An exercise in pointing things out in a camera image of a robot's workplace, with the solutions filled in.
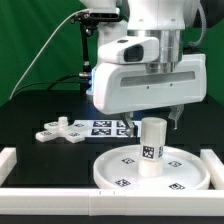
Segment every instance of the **white border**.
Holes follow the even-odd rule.
[[[0,214],[224,216],[224,190],[0,188]]]

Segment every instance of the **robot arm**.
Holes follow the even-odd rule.
[[[193,18],[186,21],[191,25],[194,1],[128,3],[127,35],[98,50],[103,63],[95,73],[95,107],[105,114],[124,114],[203,100],[205,56],[183,55],[184,15]]]

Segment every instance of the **screw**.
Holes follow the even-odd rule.
[[[84,18],[85,18],[85,19],[89,18],[89,14],[85,14],[85,15],[84,15]]]
[[[86,34],[89,35],[89,36],[91,36],[92,35],[92,31],[89,30],[89,29],[86,29]]]

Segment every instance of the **white puzzle piece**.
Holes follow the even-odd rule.
[[[138,126],[138,137],[140,137],[141,121],[133,122]],[[84,141],[85,138],[127,138],[125,125],[120,120],[76,120],[69,126],[67,118],[61,117],[59,122],[47,123],[44,128],[45,131],[36,134],[36,139],[41,142],[58,137],[64,137],[72,143]]]

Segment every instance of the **cable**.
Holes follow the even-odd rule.
[[[20,83],[24,80],[24,78],[27,76],[28,72],[30,71],[30,69],[33,67],[33,65],[35,64],[35,62],[37,61],[37,59],[40,57],[40,55],[42,54],[42,52],[44,51],[44,49],[47,47],[47,45],[49,44],[49,42],[52,40],[52,38],[55,36],[55,34],[58,32],[58,30],[73,16],[75,16],[76,14],[80,13],[80,12],[88,12],[89,9],[83,9],[80,11],[77,11],[75,13],[72,13],[70,16],[68,16],[57,28],[56,30],[52,33],[52,35],[49,37],[49,39],[47,40],[47,42],[44,44],[44,46],[41,48],[41,50],[39,51],[39,53],[37,54],[37,56],[34,58],[34,60],[32,61],[32,63],[29,65],[29,67],[26,69],[26,71],[24,72],[24,74],[22,75],[22,77],[20,78],[20,80],[17,82],[17,84],[15,85],[11,95],[10,95],[10,100],[12,99],[12,96],[14,95],[14,93],[17,91],[18,86],[20,85]]]
[[[31,84],[28,84],[28,85],[25,85],[25,86],[22,86],[20,87],[19,89],[17,89],[13,95],[12,95],[12,98],[17,95],[18,92],[20,92],[21,90],[25,89],[25,88],[28,88],[28,87],[31,87],[31,86],[37,86],[37,85],[52,85],[52,84],[72,84],[72,83],[76,83],[76,84],[80,84],[79,82],[58,82],[58,81],[54,81],[54,82],[36,82],[36,83],[31,83]]]
[[[205,12],[204,12],[204,9],[201,5],[200,0],[195,0],[195,4],[196,4],[196,6],[198,8],[198,11],[199,11],[199,14],[200,14],[202,31],[201,31],[201,37],[197,42],[189,42],[188,45],[190,47],[199,46],[204,41],[205,35],[206,35],[206,32],[207,32],[207,22],[206,22]]]
[[[56,86],[58,83],[57,82],[60,82],[60,81],[64,81],[64,80],[67,80],[67,79],[71,79],[71,78],[79,78],[79,75],[67,75],[67,76],[64,76],[58,80],[56,80],[55,82],[53,82],[48,88],[47,90],[51,90],[54,86]]]

